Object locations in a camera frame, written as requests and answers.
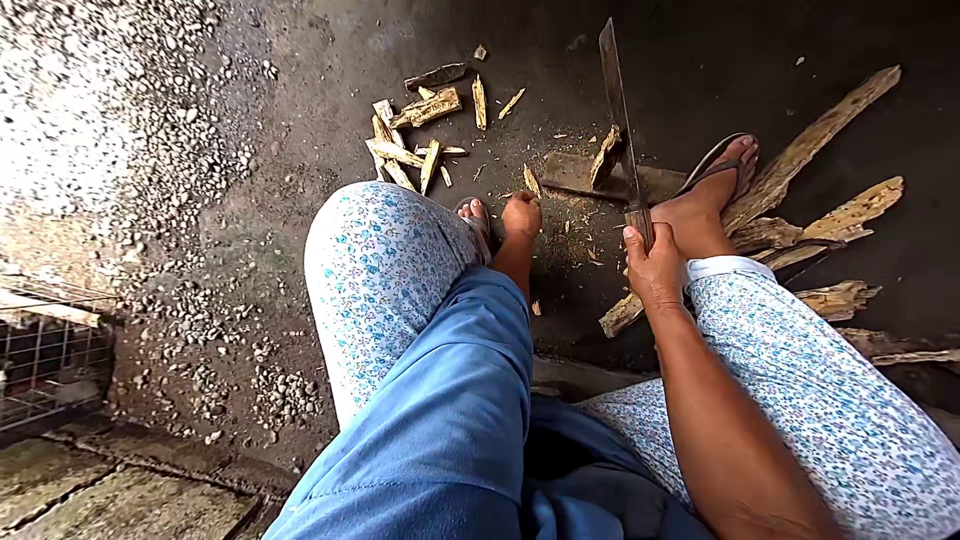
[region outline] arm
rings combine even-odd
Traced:
[[[657,339],[670,433],[697,511],[720,538],[840,538],[816,490],[759,407],[707,348],[683,306],[668,224],[654,247],[624,230],[631,286]]]

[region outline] fist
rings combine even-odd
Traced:
[[[507,236],[525,234],[533,238],[540,232],[540,201],[529,191],[514,191],[514,196],[503,209],[503,226]]]

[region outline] foot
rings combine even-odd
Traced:
[[[741,160],[743,182],[749,182],[756,172],[758,155],[754,138],[744,135],[734,139],[710,166]],[[673,227],[677,247],[686,259],[736,255],[720,221],[720,212],[730,202],[735,189],[736,169],[727,169],[702,179],[684,195],[656,205],[650,209],[650,215],[655,222],[666,222]]]

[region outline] forearm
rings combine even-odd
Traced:
[[[839,537],[793,455],[708,349],[686,309],[651,306],[677,460],[714,532],[738,539]]]
[[[523,234],[508,234],[503,245],[496,252],[490,268],[502,272],[523,291],[530,302],[530,264],[534,253],[534,237]]]

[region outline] machete handle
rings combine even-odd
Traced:
[[[623,220],[628,227],[640,232],[643,238],[643,253],[649,254],[650,248],[654,247],[654,224],[650,218],[650,209],[645,205],[630,205],[623,214]]]

